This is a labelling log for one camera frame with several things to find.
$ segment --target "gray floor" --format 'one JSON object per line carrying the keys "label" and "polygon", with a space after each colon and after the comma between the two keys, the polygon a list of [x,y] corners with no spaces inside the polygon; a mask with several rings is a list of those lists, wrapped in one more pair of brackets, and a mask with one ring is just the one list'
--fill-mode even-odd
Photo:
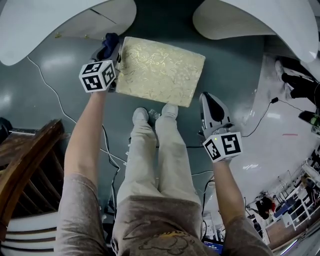
{"label": "gray floor", "polygon": [[[199,1],[135,2],[136,19],[122,38],[132,36],[159,41],[206,57],[190,107],[179,108],[178,128],[185,143],[188,146],[199,145],[197,132],[201,128],[201,120],[198,99],[203,91],[224,101],[236,122],[245,122],[258,87],[263,37],[247,36],[218,41],[202,37],[192,25],[192,14]],[[79,118],[89,98],[79,81],[79,71],[100,43],[91,39],[54,38],[51,35],[29,55],[41,67],[46,82],[58,92],[64,111],[75,120]],[[160,113],[163,105],[124,94],[109,94],[103,123],[111,153],[126,159],[128,139],[133,127],[132,114],[137,107]],[[0,116],[19,128],[38,129],[56,118],[62,118],[67,132],[71,132],[74,127],[63,116],[56,95],[43,83],[37,67],[26,58],[14,66],[0,64]],[[193,174],[211,169],[211,162],[202,148],[190,148],[188,152]],[[116,188],[124,178],[124,169],[123,166],[116,178]],[[110,196],[115,168],[109,165],[103,152],[100,155],[99,171],[99,198],[104,204]],[[203,191],[210,176],[210,173],[206,173],[193,177],[199,192]]]}

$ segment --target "wooden railing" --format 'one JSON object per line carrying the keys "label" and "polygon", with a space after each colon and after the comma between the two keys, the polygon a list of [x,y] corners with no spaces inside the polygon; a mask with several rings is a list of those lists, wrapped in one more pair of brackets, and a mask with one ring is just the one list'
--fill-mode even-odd
{"label": "wooden railing", "polygon": [[56,143],[64,134],[52,120],[35,135],[11,133],[0,144],[0,240],[12,217],[57,211],[62,195],[63,159]]}

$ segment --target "cable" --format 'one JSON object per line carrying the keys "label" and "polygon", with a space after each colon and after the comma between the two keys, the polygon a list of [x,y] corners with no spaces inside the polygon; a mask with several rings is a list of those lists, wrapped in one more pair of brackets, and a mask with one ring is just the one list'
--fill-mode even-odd
{"label": "cable", "polygon": [[316,88],[314,89],[314,93],[313,93],[313,98],[314,98],[314,105],[315,105],[315,108],[317,109],[317,103],[316,103],[316,90],[318,88],[320,83],[317,84]]}
{"label": "cable", "polygon": [[186,146],[187,149],[200,149],[200,148],[203,148],[204,146]]}
{"label": "cable", "polygon": [[268,109],[269,109],[269,107],[270,107],[270,104],[271,104],[271,102],[269,102],[269,105],[268,105],[268,107],[266,108],[266,111],[264,112],[263,116],[261,117],[260,121],[258,122],[257,126],[254,128],[254,130],[253,130],[249,135],[247,135],[247,136],[242,136],[243,138],[249,137],[251,134],[253,134],[253,133],[256,131],[256,129],[257,129],[258,126],[260,125],[262,119],[265,117],[266,113],[268,112]]}
{"label": "cable", "polygon": [[111,154],[109,153],[109,140],[108,140],[108,136],[107,136],[107,132],[104,126],[102,126],[103,128],[103,134],[104,134],[104,142],[105,142],[105,148],[107,150],[107,153],[109,155],[109,163],[117,168],[117,170],[114,173],[112,182],[111,182],[111,193],[112,193],[112,201],[113,201],[113,211],[114,211],[114,220],[116,220],[117,217],[117,197],[116,197],[116,190],[115,190],[115,180],[116,180],[116,176],[118,174],[118,172],[120,171],[120,166],[117,164],[117,162],[113,159],[113,156],[111,156]]}
{"label": "cable", "polygon": [[199,172],[199,173],[195,173],[195,174],[191,174],[191,176],[197,176],[197,175],[200,175],[200,174],[205,174],[205,173],[213,173],[214,171],[213,170],[205,170],[205,171],[202,171],[202,172]]}
{"label": "cable", "polygon": [[247,210],[247,199],[246,199],[246,197],[244,197],[244,209],[245,209],[246,213],[249,214],[249,216],[250,216],[251,214]]}
{"label": "cable", "polygon": [[[39,66],[38,64],[36,64],[32,59],[30,59],[29,56],[27,56],[27,59],[28,59],[31,63],[33,63],[33,64],[39,69],[39,72],[40,72],[40,76],[41,76],[41,78],[42,78],[42,81],[43,81],[44,84],[45,84],[46,86],[48,86],[48,87],[54,92],[54,94],[56,95],[56,97],[57,97],[57,99],[58,99],[58,101],[59,101],[59,105],[60,105],[60,108],[61,108],[61,111],[62,111],[63,115],[76,124],[77,122],[76,122],[72,117],[70,117],[69,115],[67,115],[66,112],[64,111],[64,109],[63,109],[63,107],[62,107],[62,104],[61,104],[60,97],[59,97],[57,91],[56,91],[55,89],[53,89],[53,88],[46,82],[46,80],[45,80],[45,78],[44,78],[44,76],[43,76],[43,74],[42,74],[42,71],[41,71],[40,66]],[[114,158],[116,158],[116,159],[118,159],[118,160],[120,160],[120,161],[122,161],[122,162],[124,162],[124,163],[127,163],[125,160],[121,159],[120,157],[117,157],[117,156],[109,153],[109,151],[106,151],[106,150],[104,150],[104,149],[102,149],[102,148],[100,148],[100,150],[101,150],[102,152],[107,153],[107,154],[108,154],[109,156],[111,156],[111,157],[114,157]]]}
{"label": "cable", "polygon": [[249,137],[251,134],[253,134],[253,133],[256,131],[256,129],[257,129],[257,128],[258,128],[258,126],[260,125],[260,123],[261,123],[262,119],[265,117],[266,113],[268,112],[269,107],[270,107],[270,104],[274,104],[274,103],[276,103],[276,102],[283,102],[283,103],[286,103],[286,104],[290,105],[291,107],[293,107],[293,108],[295,108],[295,109],[297,109],[297,110],[299,110],[299,111],[303,112],[303,110],[301,110],[300,108],[295,107],[295,106],[292,106],[292,105],[291,105],[291,104],[289,104],[288,102],[282,101],[281,99],[278,99],[278,97],[275,97],[275,98],[273,98],[273,99],[269,102],[268,107],[266,108],[266,111],[264,112],[263,116],[262,116],[262,117],[261,117],[261,119],[259,120],[259,122],[258,122],[257,126],[254,128],[254,130],[253,130],[249,135],[242,136],[243,138],[247,138],[247,137]]}
{"label": "cable", "polygon": [[289,106],[291,106],[291,107],[293,107],[293,108],[295,108],[295,109],[300,110],[301,112],[303,112],[303,110],[301,110],[301,109],[300,109],[300,108],[298,108],[298,107],[292,106],[292,105],[291,105],[291,104],[289,104],[288,102],[282,101],[281,99],[278,99],[278,101],[279,101],[279,102],[286,103],[286,104],[288,104]]}
{"label": "cable", "polygon": [[205,222],[205,220],[204,220],[204,219],[202,220],[202,222],[203,222],[203,223],[204,223],[204,225],[205,225],[204,235],[203,235],[203,237],[202,237],[202,239],[201,239],[201,241],[203,242],[203,241],[204,241],[204,238],[205,238],[205,236],[206,236],[206,234],[207,234],[207,223]]}
{"label": "cable", "polygon": [[214,182],[215,180],[214,179],[210,179],[206,184],[205,184],[205,187],[204,187],[204,192],[203,192],[203,204],[202,204],[202,213],[201,215],[204,216],[204,210],[205,210],[205,202],[206,202],[206,190],[207,190],[207,186],[210,182]]}

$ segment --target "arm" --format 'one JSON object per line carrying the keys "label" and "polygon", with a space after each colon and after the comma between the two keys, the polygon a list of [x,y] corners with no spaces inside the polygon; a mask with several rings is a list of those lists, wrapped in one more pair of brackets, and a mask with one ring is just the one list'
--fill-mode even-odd
{"label": "arm", "polygon": [[222,255],[272,256],[270,248],[246,218],[244,201],[228,163],[214,163],[213,171],[216,197],[226,230]]}
{"label": "arm", "polygon": [[235,217],[245,217],[245,204],[229,165],[225,161],[213,164],[216,197],[224,226]]}
{"label": "arm", "polygon": [[57,255],[108,255],[97,199],[97,164],[105,97],[105,92],[91,95],[66,149],[54,244]]}
{"label": "arm", "polygon": [[75,125],[64,159],[64,174],[79,173],[97,186],[97,164],[106,92],[94,92]]}

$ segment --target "black cable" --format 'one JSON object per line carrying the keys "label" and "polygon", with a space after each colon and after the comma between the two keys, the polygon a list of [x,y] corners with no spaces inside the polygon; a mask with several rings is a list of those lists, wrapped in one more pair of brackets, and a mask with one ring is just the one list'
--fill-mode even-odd
{"label": "black cable", "polygon": [[203,148],[204,146],[186,146],[187,149],[200,149],[200,148]]}
{"label": "black cable", "polygon": [[203,237],[202,237],[202,239],[201,239],[201,241],[203,242],[203,241],[204,241],[204,238],[205,238],[205,236],[206,236],[206,234],[207,234],[207,223],[205,222],[204,219],[202,220],[202,222],[204,222],[204,225],[205,225],[205,232],[204,232],[204,235],[203,235]]}
{"label": "black cable", "polygon": [[291,105],[291,104],[289,104],[288,102],[282,101],[281,99],[278,99],[278,101],[279,101],[279,102],[286,103],[286,104],[290,105],[291,107],[293,107],[293,108],[295,108],[295,109],[300,110],[301,112],[303,112],[303,110],[301,110],[301,109],[300,109],[300,108],[298,108],[298,107],[292,106],[292,105]]}
{"label": "black cable", "polygon": [[203,192],[203,204],[202,204],[202,216],[204,216],[204,210],[205,210],[205,202],[206,202],[206,190],[207,190],[207,186],[210,182],[214,182],[215,180],[214,179],[210,179],[206,184],[205,184],[205,187],[204,187],[204,192]]}
{"label": "black cable", "polygon": [[[107,132],[106,132],[106,129],[105,129],[105,127],[103,125],[102,125],[102,129],[103,129],[104,136],[105,136],[105,144],[106,144],[106,147],[107,147],[107,151],[110,152],[109,140],[108,140]],[[118,172],[120,170],[120,167],[116,166],[114,161],[110,158],[109,154],[108,154],[108,157],[109,157],[109,163],[113,167],[116,168],[116,171],[114,173],[114,176],[113,176],[113,179],[112,179],[112,182],[111,182],[112,194],[114,195],[114,199],[113,199],[114,219],[116,219],[116,216],[117,216],[117,197],[116,197],[116,190],[115,190],[115,179],[116,179],[116,176],[117,176],[117,174],[118,174]]]}
{"label": "black cable", "polygon": [[317,84],[317,86],[316,86],[316,88],[314,89],[314,92],[313,92],[315,111],[317,111],[317,109],[318,109],[318,106],[317,106],[317,103],[316,103],[316,90],[318,89],[319,84],[320,84],[320,83],[318,82],[318,84]]}
{"label": "black cable", "polygon": [[266,113],[268,112],[268,109],[269,109],[269,107],[270,107],[270,104],[271,104],[271,102],[269,102],[269,105],[268,105],[268,107],[266,108],[266,111],[264,112],[263,116],[261,117],[260,121],[258,122],[257,126],[254,128],[254,130],[253,130],[249,135],[247,135],[247,136],[242,136],[243,138],[249,137],[251,134],[253,134],[253,133],[256,131],[256,129],[257,129],[258,126],[260,125],[262,119],[265,117]]}
{"label": "black cable", "polygon": [[258,122],[257,126],[254,128],[254,130],[253,130],[249,135],[247,135],[247,136],[242,136],[243,138],[247,138],[247,137],[249,137],[251,134],[253,134],[253,133],[256,131],[256,129],[257,129],[257,128],[258,128],[258,126],[260,125],[260,123],[261,123],[262,119],[265,117],[266,113],[268,112],[269,107],[270,107],[270,104],[271,104],[271,103],[272,103],[272,104],[274,104],[274,103],[276,103],[276,102],[283,102],[283,103],[286,103],[286,104],[288,104],[289,106],[291,106],[291,107],[293,107],[293,108],[295,108],[295,109],[297,109],[297,110],[299,110],[299,111],[303,112],[303,110],[301,110],[300,108],[295,107],[295,106],[292,106],[292,105],[291,105],[291,104],[289,104],[288,102],[282,101],[281,99],[278,99],[277,97],[275,97],[275,98],[273,98],[273,99],[269,102],[269,105],[268,105],[268,107],[266,108],[266,111],[264,112],[263,116],[261,117],[260,121]]}
{"label": "black cable", "polygon": [[247,210],[247,199],[246,199],[246,197],[244,197],[244,209],[245,209],[246,213],[249,214],[249,216],[250,216],[251,214]]}

